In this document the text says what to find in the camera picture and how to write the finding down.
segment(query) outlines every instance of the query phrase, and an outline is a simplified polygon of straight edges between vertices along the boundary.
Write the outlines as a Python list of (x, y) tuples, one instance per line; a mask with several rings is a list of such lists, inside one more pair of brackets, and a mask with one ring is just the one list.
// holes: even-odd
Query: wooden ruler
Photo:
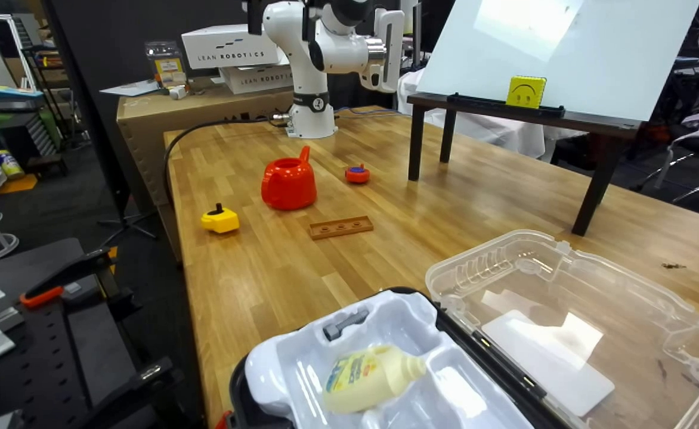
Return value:
[(373, 231), (369, 216), (348, 216), (348, 219), (334, 219), (334, 222), (322, 222), (322, 224), (310, 224), (307, 235), (321, 241), (329, 235), (346, 235), (346, 234), (358, 234), (358, 231)]

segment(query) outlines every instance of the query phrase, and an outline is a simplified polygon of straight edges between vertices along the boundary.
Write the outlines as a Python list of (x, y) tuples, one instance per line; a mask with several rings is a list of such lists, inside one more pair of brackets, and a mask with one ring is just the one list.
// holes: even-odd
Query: wooden workbench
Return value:
[[(699, 304), (699, 215), (614, 185), (588, 235), (572, 235), (589, 178), (457, 135), (451, 166), (436, 163), (439, 128), (426, 134), (422, 181), (408, 181), (410, 122), (386, 108), (340, 113), (331, 137), (307, 141), (318, 201), (274, 211), (260, 199), (264, 163), (297, 156), (272, 123), (202, 128), (173, 153), (186, 288), (207, 422), (230, 403), (233, 364), (263, 338), (303, 325), (378, 288), (426, 291), (426, 268), (514, 228), (538, 228), (625, 263)], [(367, 185), (344, 169), (366, 163)], [(241, 215), (241, 231), (213, 235), (201, 215), (214, 201)], [(374, 231), (312, 241), (307, 226), (367, 215)]]

